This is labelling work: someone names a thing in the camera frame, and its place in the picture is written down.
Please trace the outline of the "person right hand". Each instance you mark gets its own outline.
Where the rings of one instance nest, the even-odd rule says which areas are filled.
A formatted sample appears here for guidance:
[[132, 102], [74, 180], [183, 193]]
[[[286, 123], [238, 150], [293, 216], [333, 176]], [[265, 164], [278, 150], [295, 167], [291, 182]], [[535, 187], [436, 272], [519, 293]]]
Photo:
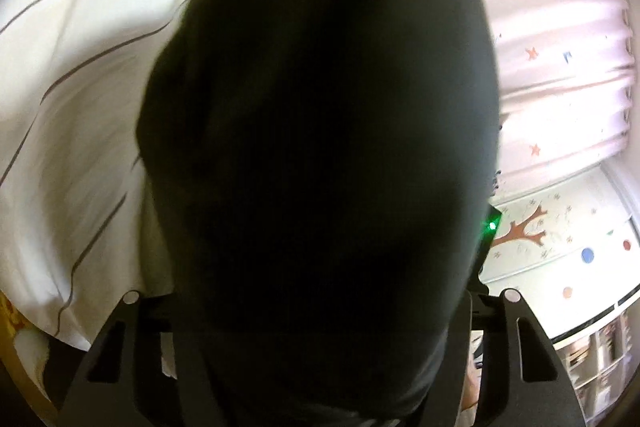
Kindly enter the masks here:
[[472, 355], [468, 358], [468, 364], [466, 365], [461, 410], [469, 410], [477, 405], [478, 399], [480, 399], [480, 377], [482, 374], [480, 370], [475, 366]]

